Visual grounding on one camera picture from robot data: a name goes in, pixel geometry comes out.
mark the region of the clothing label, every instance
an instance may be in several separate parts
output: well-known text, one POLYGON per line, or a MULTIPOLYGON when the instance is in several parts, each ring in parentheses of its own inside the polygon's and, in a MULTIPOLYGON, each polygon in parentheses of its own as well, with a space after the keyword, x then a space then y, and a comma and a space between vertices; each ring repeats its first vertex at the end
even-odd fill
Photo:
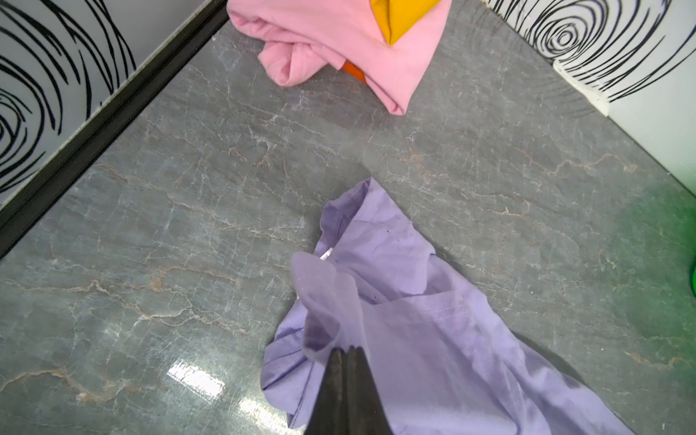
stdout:
POLYGON ((329 248, 329 250, 327 252, 325 252, 321 257, 319 257, 319 259, 325 260, 325 259, 329 258, 329 256, 331 255, 331 251, 333 251, 333 248, 329 248))

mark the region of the lavender shirt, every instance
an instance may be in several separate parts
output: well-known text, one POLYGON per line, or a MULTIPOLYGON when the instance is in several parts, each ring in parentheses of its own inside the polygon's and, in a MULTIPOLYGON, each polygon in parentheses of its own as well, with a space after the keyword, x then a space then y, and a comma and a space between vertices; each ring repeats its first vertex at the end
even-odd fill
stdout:
POLYGON ((299 300, 261 372, 290 427, 309 421, 331 350, 354 345, 395 434, 632 434, 517 340, 374 179, 329 201, 320 226, 315 255, 292 258, 299 300))

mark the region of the yellow fabric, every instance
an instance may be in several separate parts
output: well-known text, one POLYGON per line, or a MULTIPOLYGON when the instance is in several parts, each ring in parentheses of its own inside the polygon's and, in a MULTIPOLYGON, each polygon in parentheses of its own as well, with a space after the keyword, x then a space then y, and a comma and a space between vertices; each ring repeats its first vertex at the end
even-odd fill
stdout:
POLYGON ((372 12, 384 39, 394 45, 440 0, 371 0, 372 12))

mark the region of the black swirl pattern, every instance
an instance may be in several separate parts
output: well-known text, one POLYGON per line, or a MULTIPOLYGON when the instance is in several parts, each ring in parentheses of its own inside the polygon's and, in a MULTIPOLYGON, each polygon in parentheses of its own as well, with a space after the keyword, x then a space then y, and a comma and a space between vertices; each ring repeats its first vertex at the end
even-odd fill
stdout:
POLYGON ((672 0, 484 0, 527 42, 609 102, 662 79, 696 51, 696 17, 666 26, 672 0))
POLYGON ((0 0, 0 203, 136 69, 104 0, 61 3, 0 0))

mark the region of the orange fabric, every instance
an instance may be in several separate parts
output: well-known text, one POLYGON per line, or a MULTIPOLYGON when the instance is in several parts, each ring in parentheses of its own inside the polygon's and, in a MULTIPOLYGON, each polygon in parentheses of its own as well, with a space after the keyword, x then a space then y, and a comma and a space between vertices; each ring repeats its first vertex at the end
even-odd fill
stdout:
POLYGON ((353 65, 349 61, 346 61, 343 64, 343 67, 341 68, 341 70, 344 70, 345 72, 347 72, 351 76, 362 81, 364 84, 367 84, 367 82, 365 81, 365 74, 362 71, 360 71, 360 68, 356 67, 355 65, 353 65))

